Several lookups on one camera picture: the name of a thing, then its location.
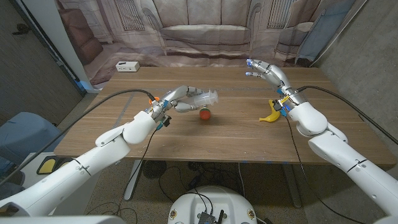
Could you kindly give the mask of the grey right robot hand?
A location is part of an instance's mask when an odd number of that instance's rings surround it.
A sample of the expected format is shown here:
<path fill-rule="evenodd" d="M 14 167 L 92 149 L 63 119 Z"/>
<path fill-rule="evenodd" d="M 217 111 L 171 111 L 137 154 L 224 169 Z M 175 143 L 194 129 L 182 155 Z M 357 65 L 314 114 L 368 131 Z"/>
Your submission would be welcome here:
<path fill-rule="evenodd" d="M 253 72 L 246 72 L 247 77 L 261 78 L 274 88 L 280 89 L 283 94 L 292 91 L 289 79 L 278 66 L 250 58 L 246 60 L 246 64 L 254 70 Z"/>

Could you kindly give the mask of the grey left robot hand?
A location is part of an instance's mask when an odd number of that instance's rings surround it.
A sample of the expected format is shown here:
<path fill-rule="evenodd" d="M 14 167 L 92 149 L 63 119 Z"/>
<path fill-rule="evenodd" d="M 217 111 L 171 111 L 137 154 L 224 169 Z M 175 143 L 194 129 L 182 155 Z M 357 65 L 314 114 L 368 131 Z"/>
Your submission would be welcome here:
<path fill-rule="evenodd" d="M 184 103 L 182 102 L 182 98 L 191 98 L 203 93 L 204 91 L 199 88 L 182 85 L 174 90 L 168 91 L 165 95 L 160 97 L 159 101 L 152 101 L 152 111 L 149 112 L 149 114 L 153 120 L 158 121 L 159 116 L 163 116 L 165 112 L 171 108 L 174 108 L 175 111 L 179 113 L 197 110 L 198 106 Z"/>

